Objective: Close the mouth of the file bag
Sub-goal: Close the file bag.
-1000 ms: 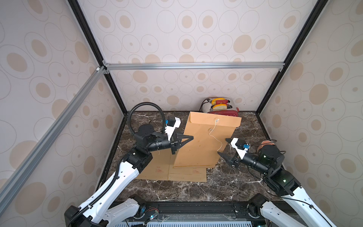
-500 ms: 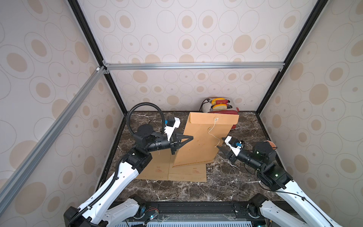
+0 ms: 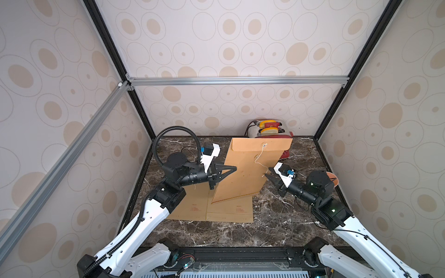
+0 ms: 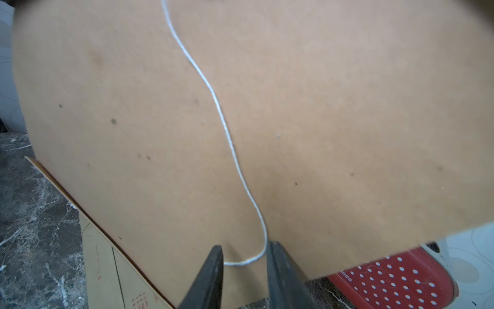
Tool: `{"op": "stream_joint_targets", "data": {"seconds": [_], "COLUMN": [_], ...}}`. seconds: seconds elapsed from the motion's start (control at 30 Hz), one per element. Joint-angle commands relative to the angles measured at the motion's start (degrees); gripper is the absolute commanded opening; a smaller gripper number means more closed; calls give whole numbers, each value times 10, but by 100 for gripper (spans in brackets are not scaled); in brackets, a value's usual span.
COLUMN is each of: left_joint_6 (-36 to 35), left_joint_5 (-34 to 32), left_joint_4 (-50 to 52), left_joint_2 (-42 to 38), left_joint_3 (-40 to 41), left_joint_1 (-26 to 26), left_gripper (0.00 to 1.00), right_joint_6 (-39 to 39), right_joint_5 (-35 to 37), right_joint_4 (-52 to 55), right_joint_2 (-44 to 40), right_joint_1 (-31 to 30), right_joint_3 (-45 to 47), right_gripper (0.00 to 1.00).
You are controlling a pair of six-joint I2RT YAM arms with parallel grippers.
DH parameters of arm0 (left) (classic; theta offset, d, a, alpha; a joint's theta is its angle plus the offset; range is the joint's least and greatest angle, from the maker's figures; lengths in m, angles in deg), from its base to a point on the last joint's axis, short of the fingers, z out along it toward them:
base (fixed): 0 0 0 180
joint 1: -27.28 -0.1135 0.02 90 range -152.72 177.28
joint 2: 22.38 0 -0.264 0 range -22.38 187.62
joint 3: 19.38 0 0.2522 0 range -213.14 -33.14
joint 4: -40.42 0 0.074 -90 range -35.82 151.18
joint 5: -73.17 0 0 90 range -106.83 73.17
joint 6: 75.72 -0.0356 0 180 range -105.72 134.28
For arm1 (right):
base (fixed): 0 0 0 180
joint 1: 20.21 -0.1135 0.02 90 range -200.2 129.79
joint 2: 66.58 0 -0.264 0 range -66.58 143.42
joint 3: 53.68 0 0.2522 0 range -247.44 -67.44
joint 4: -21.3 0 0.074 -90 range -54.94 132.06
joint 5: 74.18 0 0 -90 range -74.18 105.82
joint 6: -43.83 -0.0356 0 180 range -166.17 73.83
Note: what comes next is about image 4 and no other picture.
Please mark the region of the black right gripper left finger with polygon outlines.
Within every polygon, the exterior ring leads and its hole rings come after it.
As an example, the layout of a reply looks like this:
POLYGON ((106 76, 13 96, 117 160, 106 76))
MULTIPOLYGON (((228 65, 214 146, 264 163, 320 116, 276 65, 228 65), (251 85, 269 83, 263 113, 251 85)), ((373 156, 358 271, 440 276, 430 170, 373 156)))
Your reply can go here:
POLYGON ((223 274, 223 250, 220 245, 215 245, 178 309, 221 308, 223 274))

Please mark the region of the kraft file bag stack top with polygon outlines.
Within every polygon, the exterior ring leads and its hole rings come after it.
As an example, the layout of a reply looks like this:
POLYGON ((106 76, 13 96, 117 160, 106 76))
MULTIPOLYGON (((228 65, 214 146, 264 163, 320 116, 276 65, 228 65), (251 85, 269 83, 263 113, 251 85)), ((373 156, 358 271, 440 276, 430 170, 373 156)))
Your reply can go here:
POLYGON ((83 214, 79 220, 90 308, 171 307, 83 214))

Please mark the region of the kraft file bag stack bottom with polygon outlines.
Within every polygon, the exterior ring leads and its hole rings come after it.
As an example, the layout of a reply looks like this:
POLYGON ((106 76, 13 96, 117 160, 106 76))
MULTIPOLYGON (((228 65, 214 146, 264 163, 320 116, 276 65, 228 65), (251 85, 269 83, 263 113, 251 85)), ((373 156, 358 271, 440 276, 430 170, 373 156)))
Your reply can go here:
POLYGON ((18 1, 37 161, 173 305, 281 242, 310 279, 493 221, 492 1, 18 1))

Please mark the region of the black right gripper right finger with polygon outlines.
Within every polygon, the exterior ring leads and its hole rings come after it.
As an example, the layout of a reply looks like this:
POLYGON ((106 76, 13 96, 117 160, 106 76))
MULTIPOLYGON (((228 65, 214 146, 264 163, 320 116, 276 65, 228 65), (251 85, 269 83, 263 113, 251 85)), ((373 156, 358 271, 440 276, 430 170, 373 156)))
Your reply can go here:
POLYGON ((269 241, 266 257, 269 308, 316 308, 284 247, 269 241))

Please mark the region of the kraft file bag stack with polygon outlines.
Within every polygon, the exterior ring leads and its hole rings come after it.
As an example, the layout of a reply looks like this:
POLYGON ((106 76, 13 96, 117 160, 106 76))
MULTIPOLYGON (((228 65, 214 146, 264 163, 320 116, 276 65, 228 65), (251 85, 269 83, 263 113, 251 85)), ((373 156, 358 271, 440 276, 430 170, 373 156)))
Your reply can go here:
POLYGON ((90 308, 171 307, 83 214, 79 220, 90 308))
POLYGON ((493 221, 492 1, 18 1, 37 161, 173 305, 281 242, 310 279, 493 221))

